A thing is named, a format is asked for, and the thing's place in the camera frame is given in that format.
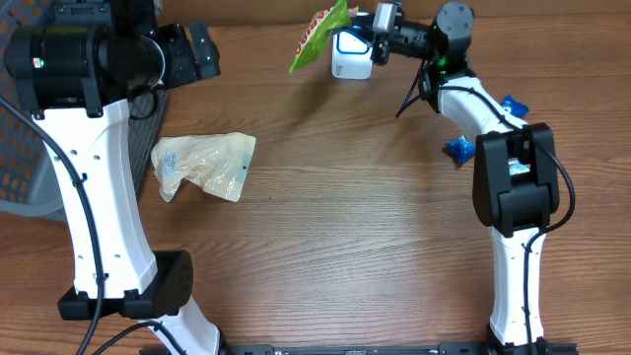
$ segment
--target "blue and white packet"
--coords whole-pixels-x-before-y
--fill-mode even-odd
[[[501,104],[502,108],[518,118],[524,118],[529,112],[528,106],[513,99],[512,96],[507,95]],[[445,147],[452,153],[452,156],[456,159],[457,163],[463,165],[469,159],[475,157],[475,143],[469,142],[463,135],[454,139],[451,142],[445,143]],[[515,167],[515,171],[511,171],[511,175],[523,173],[521,168]]]

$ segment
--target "green snack packet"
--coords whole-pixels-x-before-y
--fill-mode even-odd
[[[326,10],[315,13],[309,28],[303,34],[296,49],[294,64],[289,68],[289,73],[316,61],[324,52],[328,37],[332,30],[350,27],[351,17],[348,12],[347,0],[338,0],[337,4]]]

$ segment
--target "gray bin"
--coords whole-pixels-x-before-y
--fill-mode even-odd
[[[9,0],[0,5],[0,58],[14,29],[21,25],[49,23],[50,1]],[[18,107],[15,84],[0,60],[0,95]],[[136,196],[147,173],[151,149],[166,111],[167,93],[159,93],[160,109],[152,117],[129,122],[129,163]],[[153,98],[134,100],[130,111],[144,116]],[[65,221],[61,192],[43,143],[19,120],[0,108],[0,212]]]

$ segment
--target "white plastic wrapper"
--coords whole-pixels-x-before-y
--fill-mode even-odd
[[[242,133],[162,138],[151,151],[160,195],[171,201],[185,178],[205,192],[239,201],[255,144]]]

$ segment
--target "tabletop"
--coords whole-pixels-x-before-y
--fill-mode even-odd
[[[222,75],[172,90],[161,134],[238,131],[256,150],[238,203],[192,183],[166,203],[150,169],[152,248],[190,251],[194,298],[234,344],[483,340],[493,248],[472,162],[442,151],[460,133],[425,103],[394,119],[416,60],[338,81],[329,52],[289,75],[304,26],[210,30]],[[545,242],[540,308],[545,337],[582,354],[631,354],[630,34],[629,14],[482,18],[469,50],[494,98],[552,128],[574,181],[574,218]],[[73,280],[67,226],[3,214],[0,236],[0,352],[73,353],[88,324],[56,309]],[[131,324],[102,319],[91,349]],[[109,353],[157,345],[141,330]]]

